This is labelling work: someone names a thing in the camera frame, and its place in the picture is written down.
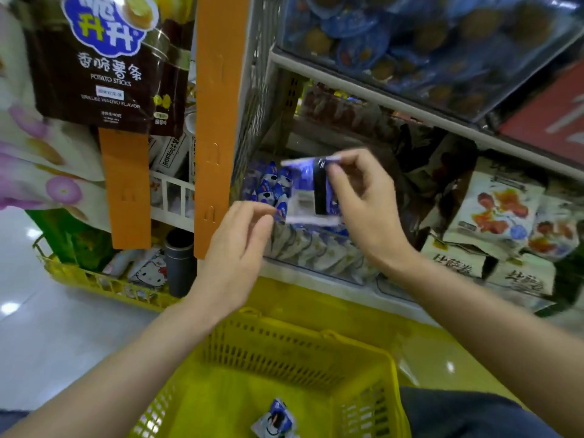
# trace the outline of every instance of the clear plastic container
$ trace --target clear plastic container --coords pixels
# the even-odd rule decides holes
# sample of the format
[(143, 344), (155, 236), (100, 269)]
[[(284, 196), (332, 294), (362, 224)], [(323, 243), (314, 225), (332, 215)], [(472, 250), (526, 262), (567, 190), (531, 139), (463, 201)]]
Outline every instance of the clear plastic container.
[(284, 0), (281, 49), (476, 121), (582, 33), (579, 0)]

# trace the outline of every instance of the hello kitty face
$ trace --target hello kitty face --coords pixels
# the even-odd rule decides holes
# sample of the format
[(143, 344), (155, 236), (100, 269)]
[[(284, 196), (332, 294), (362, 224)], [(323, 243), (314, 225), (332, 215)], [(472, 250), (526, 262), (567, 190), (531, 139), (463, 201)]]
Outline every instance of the hello kitty face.
[(138, 272), (136, 280), (147, 287), (158, 288), (166, 283), (166, 264), (159, 254), (146, 263)]

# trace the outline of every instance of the brown snack bag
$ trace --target brown snack bag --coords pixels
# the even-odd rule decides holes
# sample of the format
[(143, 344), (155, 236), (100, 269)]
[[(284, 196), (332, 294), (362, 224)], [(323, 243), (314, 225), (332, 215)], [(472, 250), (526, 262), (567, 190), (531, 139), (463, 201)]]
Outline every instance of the brown snack bag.
[(193, 0), (18, 0), (16, 6), (42, 115), (180, 136)]

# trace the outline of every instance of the plastic basket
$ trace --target plastic basket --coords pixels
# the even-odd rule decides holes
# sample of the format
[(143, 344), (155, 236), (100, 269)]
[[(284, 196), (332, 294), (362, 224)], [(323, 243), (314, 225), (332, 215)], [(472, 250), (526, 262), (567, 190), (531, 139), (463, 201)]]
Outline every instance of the plastic basket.
[(253, 436), (280, 397), (309, 437), (409, 437), (386, 351), (242, 309), (208, 335), (131, 436)]
[(155, 291), (147, 287), (136, 286), (124, 280), (118, 280), (104, 274), (81, 269), (75, 264), (61, 263), (54, 255), (47, 255), (42, 250), (41, 235), (33, 244), (37, 255), (51, 277), (65, 286), (82, 288), (108, 298), (162, 312), (170, 305), (179, 302), (168, 293)]

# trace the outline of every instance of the snack bag with red flowers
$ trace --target snack bag with red flowers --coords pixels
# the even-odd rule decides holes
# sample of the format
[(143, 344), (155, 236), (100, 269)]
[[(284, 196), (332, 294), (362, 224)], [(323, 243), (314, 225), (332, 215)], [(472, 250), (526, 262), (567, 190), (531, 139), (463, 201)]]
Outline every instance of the snack bag with red flowers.
[(577, 224), (584, 220), (582, 201), (581, 192), (552, 179), (537, 210), (529, 251), (553, 262), (572, 253), (580, 244)]
[(465, 175), (454, 185), (458, 210), (444, 242), (471, 244), (500, 260), (517, 256), (527, 246), (544, 185), (513, 164), (480, 156), (470, 181)]

